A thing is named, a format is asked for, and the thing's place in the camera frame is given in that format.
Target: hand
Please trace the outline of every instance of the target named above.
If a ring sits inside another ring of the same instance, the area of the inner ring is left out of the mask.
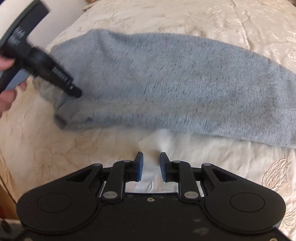
[[[13,59],[7,59],[4,57],[0,56],[0,71],[4,71],[9,69],[11,66],[13,66],[14,64],[14,60]],[[25,91],[27,88],[27,84],[24,81],[23,83],[20,84],[20,88]],[[2,116],[2,113],[4,111],[7,111],[11,108],[11,105],[13,103],[13,101],[15,100],[15,98],[17,97],[17,92],[16,90],[12,90],[12,91],[3,91],[0,94],[0,118]]]

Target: bedspread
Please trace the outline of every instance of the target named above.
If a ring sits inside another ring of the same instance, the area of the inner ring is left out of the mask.
[[[101,0],[49,46],[93,28],[123,33],[170,32],[237,45],[296,73],[296,8],[286,0]],[[20,194],[92,163],[112,166],[144,153],[142,182],[127,191],[176,191],[163,183],[158,158],[193,167],[211,162],[278,192],[287,211],[281,231],[296,240],[296,152],[249,141],[115,126],[64,131],[53,121],[53,108],[29,83],[0,119],[0,174],[15,199]]]

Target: blue-gray cloth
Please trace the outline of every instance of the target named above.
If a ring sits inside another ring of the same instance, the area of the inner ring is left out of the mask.
[[[91,30],[51,54],[83,91],[42,79],[62,128],[127,125],[296,146],[296,75],[259,54],[195,36]]]

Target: screw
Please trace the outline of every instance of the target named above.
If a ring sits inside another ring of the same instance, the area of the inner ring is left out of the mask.
[[[117,198],[117,196],[118,196],[118,194],[113,191],[108,191],[108,192],[103,193],[103,197],[107,198],[107,199],[114,199],[114,198]]]
[[[198,196],[199,196],[198,193],[193,191],[188,191],[184,193],[184,197],[188,199],[195,199],[195,198],[198,198]]]
[[[148,198],[147,198],[147,201],[148,201],[148,202],[154,202],[154,201],[155,201],[155,198],[153,198],[153,197],[148,197]]]

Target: gray towel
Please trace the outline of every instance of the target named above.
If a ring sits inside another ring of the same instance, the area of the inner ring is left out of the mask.
[[[243,48],[195,36],[91,30],[52,49],[83,96],[44,80],[62,128],[168,128],[295,147],[295,74]]]

